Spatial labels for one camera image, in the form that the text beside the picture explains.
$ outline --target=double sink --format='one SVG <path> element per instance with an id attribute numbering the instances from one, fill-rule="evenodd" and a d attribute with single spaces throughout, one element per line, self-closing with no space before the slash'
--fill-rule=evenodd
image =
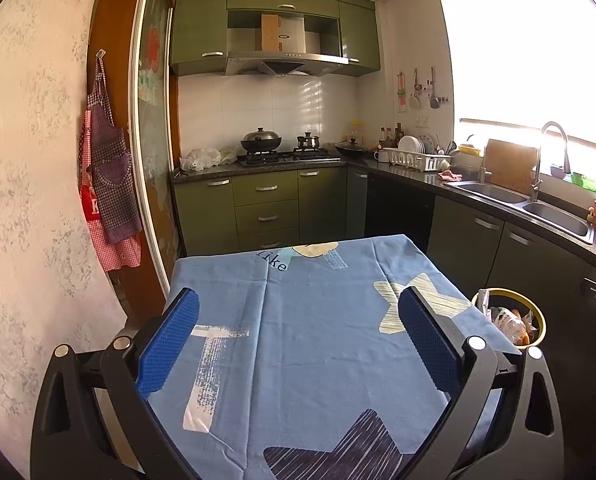
<path id="1" fill-rule="evenodd" d="M 552 225 L 585 244 L 591 245 L 594 242 L 594 231 L 591 224 L 547 203 L 533 202 L 528 196 L 492 184 L 479 182 L 446 182 L 445 184 L 513 207 L 529 218 L 539 219 Z"/>

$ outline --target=blue gripper pad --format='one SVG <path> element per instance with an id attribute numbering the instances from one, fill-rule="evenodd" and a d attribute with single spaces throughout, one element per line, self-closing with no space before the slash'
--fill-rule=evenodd
<path id="1" fill-rule="evenodd" d="M 435 387 L 455 399 L 462 389 L 460 358 L 411 287 L 400 294 L 398 315 Z"/>
<path id="2" fill-rule="evenodd" d="M 148 342 L 138 361 L 136 386 L 143 399 L 165 384 L 171 368 L 198 322 L 200 300 L 187 288 L 167 309 L 167 317 Z"/>

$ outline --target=mug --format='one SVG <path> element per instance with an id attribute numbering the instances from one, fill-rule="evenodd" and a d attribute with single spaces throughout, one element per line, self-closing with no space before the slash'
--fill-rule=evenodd
<path id="1" fill-rule="evenodd" d="M 389 162 L 389 153 L 378 150 L 373 154 L 373 158 L 378 162 Z"/>

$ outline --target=gas stove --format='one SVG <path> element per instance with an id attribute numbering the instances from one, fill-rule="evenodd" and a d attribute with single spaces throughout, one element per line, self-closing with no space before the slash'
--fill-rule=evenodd
<path id="1" fill-rule="evenodd" d="M 256 152 L 238 156 L 238 162 L 243 166 L 282 165 L 301 160 L 310 160 L 312 162 L 338 162 L 340 161 L 340 157 L 330 155 L 329 152 L 323 148 L 317 150 L 294 148 L 292 152 Z"/>

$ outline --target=drawer handle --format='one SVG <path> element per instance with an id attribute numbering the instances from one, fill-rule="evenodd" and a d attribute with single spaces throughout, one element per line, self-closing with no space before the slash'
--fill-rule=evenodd
<path id="1" fill-rule="evenodd" d="M 523 244 L 526 246 L 530 246 L 532 244 L 531 240 L 527 240 L 526 238 L 518 236 L 516 233 L 509 232 L 509 238 L 511 238 L 511 240 L 517 241 L 519 244 Z"/>
<path id="2" fill-rule="evenodd" d="M 491 229 L 493 231 L 497 231 L 498 229 L 500 229 L 499 225 L 490 224 L 489 222 L 485 222 L 484 220 L 481 220 L 480 218 L 474 218 L 473 221 L 476 222 L 476 224 L 478 224 L 478 225 L 482 225 L 485 229 Z"/>

